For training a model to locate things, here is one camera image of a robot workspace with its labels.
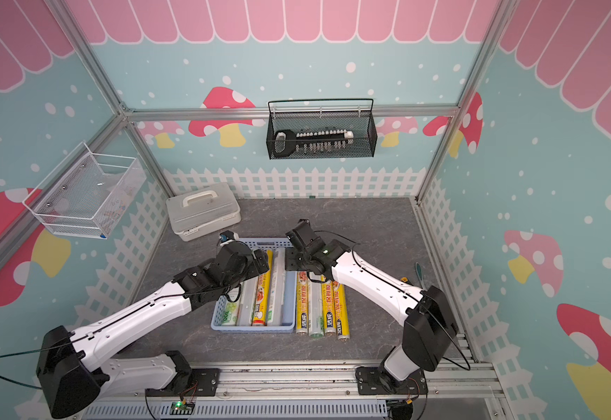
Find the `light blue plastic basket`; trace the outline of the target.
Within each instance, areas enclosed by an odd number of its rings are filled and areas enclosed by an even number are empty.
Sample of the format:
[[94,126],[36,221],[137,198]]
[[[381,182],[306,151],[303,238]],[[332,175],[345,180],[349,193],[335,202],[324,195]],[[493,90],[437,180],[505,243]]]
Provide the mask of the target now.
[[286,269],[285,238],[243,238],[253,250],[264,250],[270,259],[266,275],[248,280],[242,290],[230,292],[232,301],[220,297],[211,328],[221,333],[287,334],[295,330],[297,273]]

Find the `yellow red wrap roll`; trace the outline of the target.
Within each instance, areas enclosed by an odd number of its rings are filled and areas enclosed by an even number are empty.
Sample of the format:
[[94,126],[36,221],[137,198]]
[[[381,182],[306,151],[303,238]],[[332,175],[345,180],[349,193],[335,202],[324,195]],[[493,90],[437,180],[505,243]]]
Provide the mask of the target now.
[[297,276],[297,309],[296,333],[308,334],[309,330],[309,286],[310,279],[306,271],[300,271]]

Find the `clear green wrap roll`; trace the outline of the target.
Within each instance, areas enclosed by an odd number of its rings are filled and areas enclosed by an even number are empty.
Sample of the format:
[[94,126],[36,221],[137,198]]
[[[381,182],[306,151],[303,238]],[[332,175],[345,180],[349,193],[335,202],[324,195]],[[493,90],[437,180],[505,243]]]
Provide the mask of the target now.
[[312,338],[322,338],[324,336],[324,321],[320,283],[309,283],[308,299],[308,334]]

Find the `silver green wrap roll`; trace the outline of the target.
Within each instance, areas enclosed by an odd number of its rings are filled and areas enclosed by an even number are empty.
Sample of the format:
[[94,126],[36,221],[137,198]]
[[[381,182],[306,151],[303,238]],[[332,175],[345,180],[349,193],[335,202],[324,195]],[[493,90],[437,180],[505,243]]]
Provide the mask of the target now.
[[236,324],[238,327],[250,327],[252,324],[257,283],[258,278],[251,278],[242,283],[242,295]]

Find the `yellow red-end wrap roll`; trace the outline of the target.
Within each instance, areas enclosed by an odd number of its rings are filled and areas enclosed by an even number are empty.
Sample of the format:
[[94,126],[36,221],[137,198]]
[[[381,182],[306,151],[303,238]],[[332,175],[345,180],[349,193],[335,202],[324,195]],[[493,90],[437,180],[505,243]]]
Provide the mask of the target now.
[[258,279],[256,288],[256,299],[254,304],[254,313],[252,325],[253,327],[266,327],[270,300],[270,284],[272,276],[272,267],[274,259],[274,251],[267,251],[269,269],[261,274]]

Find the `white green wrap roll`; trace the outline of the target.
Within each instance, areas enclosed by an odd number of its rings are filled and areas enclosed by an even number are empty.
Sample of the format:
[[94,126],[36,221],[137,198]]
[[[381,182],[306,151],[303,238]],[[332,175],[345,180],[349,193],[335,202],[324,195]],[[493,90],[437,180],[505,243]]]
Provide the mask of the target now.
[[237,325],[240,311],[240,292],[233,290],[228,294],[221,320],[222,327],[234,327]]

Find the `yellow blue-label wrap roll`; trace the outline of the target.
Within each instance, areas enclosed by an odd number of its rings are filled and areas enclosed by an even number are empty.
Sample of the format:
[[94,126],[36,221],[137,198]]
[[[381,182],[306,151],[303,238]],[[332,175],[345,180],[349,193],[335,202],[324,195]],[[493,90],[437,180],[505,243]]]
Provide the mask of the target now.
[[338,339],[341,341],[347,341],[350,338],[346,297],[345,287],[341,283],[334,282],[333,300],[335,306],[336,331]]

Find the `white clear wrap roll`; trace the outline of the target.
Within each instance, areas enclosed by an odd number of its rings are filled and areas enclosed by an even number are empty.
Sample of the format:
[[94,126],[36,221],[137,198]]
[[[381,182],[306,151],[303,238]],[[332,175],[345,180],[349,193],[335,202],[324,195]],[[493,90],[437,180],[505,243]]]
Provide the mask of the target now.
[[278,248],[273,259],[273,269],[270,283],[270,302],[267,317],[269,327],[279,327],[282,324],[284,305],[284,287],[286,280],[286,248]]

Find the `yellow orange wrap roll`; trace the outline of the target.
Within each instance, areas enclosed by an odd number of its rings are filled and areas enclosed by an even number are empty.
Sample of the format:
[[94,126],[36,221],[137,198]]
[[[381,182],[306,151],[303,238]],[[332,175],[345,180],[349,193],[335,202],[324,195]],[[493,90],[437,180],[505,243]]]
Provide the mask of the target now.
[[321,285],[323,304],[323,327],[325,335],[336,333],[335,305],[333,298],[333,283],[326,282]]

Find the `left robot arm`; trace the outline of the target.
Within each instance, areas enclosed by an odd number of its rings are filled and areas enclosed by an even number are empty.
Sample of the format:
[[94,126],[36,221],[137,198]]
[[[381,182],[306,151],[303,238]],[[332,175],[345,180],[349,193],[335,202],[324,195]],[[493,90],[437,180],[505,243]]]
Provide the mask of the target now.
[[184,398],[199,388],[179,351],[123,362],[116,354],[268,271],[265,251],[229,236],[223,240],[215,258],[181,271],[144,299],[73,331],[60,325],[44,335],[34,352],[39,357],[36,388],[52,418],[73,416],[100,397],[144,390]]

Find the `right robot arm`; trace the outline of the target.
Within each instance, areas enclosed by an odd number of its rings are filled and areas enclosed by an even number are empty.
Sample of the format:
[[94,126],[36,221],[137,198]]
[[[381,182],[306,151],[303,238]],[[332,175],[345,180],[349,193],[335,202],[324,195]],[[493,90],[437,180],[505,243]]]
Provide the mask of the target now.
[[361,395],[426,395],[424,374],[436,371],[441,361],[471,370],[469,360],[458,363],[445,356],[451,347],[460,355],[464,352],[457,344],[459,328],[441,289],[431,286],[425,290],[390,276],[358,255],[355,241],[340,234],[325,241],[306,219],[286,237],[294,248],[291,260],[298,271],[359,292],[403,326],[402,342],[378,367],[356,369]]

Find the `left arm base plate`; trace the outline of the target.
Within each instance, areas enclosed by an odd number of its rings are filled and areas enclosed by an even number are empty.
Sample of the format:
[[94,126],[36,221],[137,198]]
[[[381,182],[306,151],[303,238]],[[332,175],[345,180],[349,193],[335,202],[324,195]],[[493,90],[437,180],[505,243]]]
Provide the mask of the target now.
[[180,397],[214,397],[220,374],[219,369],[184,370],[176,374],[166,389]]

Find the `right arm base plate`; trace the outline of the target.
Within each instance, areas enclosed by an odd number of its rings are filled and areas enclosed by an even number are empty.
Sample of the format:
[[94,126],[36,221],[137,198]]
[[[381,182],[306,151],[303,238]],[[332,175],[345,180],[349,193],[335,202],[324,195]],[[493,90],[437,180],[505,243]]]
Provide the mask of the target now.
[[429,393],[422,369],[417,369],[405,380],[397,380],[379,367],[357,367],[355,379],[361,396],[421,397]]

